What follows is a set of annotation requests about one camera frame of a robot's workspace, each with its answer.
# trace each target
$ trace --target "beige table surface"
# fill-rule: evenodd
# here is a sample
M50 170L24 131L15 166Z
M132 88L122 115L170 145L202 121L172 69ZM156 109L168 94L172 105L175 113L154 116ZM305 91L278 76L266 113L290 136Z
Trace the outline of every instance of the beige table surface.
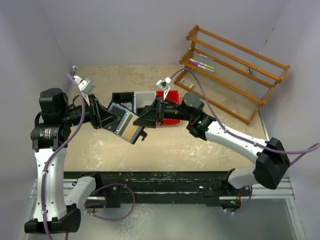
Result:
M156 82L171 76L181 65L82 65L76 74L96 83L93 94L100 103L108 106L113 92L155 91ZM247 79L222 66L215 66L220 78L228 78L238 86ZM236 94L219 83L200 74L198 77L209 98L231 108L236 113L249 117L255 105L247 98ZM194 82L190 73L185 79ZM180 97L187 92L178 90ZM72 89L70 99L77 94ZM265 133L257 114L248 126L224 111L213 107L222 122L230 128L256 138L265 139ZM226 171L242 168L251 162L236 152L213 142L193 137L186 129L187 122L176 127L161 126L146 129L148 136L132 145L104 129L93 129L90 123L82 126L68 145L64 171Z

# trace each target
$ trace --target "wall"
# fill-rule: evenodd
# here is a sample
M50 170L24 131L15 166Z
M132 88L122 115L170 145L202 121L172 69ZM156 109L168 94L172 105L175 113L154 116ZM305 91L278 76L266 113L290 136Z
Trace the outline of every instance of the wall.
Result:
M288 1L39 0L77 65L178 64L197 24L259 52Z
M18 239L36 175L30 132L40 92L72 72L37 0L0 1L0 234Z
M291 66L262 108L269 135L287 150L302 150L320 140L320 1L290 0L262 54ZM269 66L257 61L260 67ZM308 240L319 239L320 151L289 170L300 220Z

